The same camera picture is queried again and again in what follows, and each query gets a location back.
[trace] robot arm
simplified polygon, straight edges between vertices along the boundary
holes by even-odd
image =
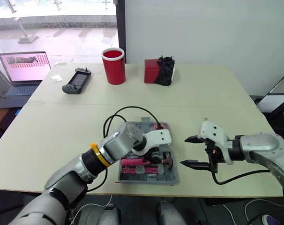
[[[121,159],[131,150],[139,155],[161,144],[170,144],[169,130],[142,134],[126,122],[112,135],[71,160],[47,181],[43,193],[26,205],[10,225],[62,225],[68,209],[81,200],[87,184],[100,172]]]
[[[232,165],[234,161],[246,160],[268,168],[284,188],[284,139],[277,134],[239,135],[230,140],[222,128],[205,120],[199,134],[185,141],[205,143],[209,163],[186,160],[181,162],[183,165],[217,173],[218,163]]]

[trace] red cup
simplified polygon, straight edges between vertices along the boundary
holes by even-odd
[[[125,81],[124,51],[121,48],[108,48],[103,51],[101,57],[108,82],[122,84]]]

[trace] white wall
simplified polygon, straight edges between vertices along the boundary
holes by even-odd
[[[250,95],[284,76],[284,0],[126,0],[127,62],[230,66]]]

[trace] table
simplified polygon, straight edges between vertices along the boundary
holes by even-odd
[[[69,81],[73,75],[72,68],[76,67],[98,72],[81,95],[64,94],[61,86]],[[231,138],[239,134],[272,132],[272,129],[227,67],[177,65],[177,70],[178,79],[175,77],[171,86],[163,87],[144,84],[143,67],[139,65],[126,65],[127,80],[119,86],[106,82],[101,64],[67,64],[53,68],[0,140],[0,189],[43,191],[53,172],[88,150],[90,143],[102,140],[102,125],[108,116],[123,106],[140,105],[149,109],[160,121],[169,123],[171,149],[176,157],[180,183],[174,186],[120,184],[119,163],[115,163],[109,167],[105,185],[91,194],[280,196],[281,186],[271,174],[255,174],[218,186],[208,171],[192,170],[179,163],[185,159],[207,161],[203,144],[184,142],[188,136],[197,134],[204,117],[223,127]],[[60,74],[64,81],[52,83],[50,77],[55,74]],[[204,87],[212,89],[201,91]],[[193,88],[198,89],[197,96],[192,95],[195,93]],[[136,109],[125,110],[122,115],[128,121],[140,121],[141,117],[149,116]],[[120,120],[114,120],[112,130],[120,123]],[[235,162],[234,165],[220,165],[217,177],[225,180],[262,168]],[[104,172],[89,187],[98,185],[103,177]]]

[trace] yellow ring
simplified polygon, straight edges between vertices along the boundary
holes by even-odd
[[[109,164],[106,159],[103,157],[103,155],[100,153],[97,144],[92,143],[90,144],[92,150],[95,152],[97,158],[100,160],[100,162],[102,162],[102,164],[104,164],[106,167],[109,167],[111,164]]]

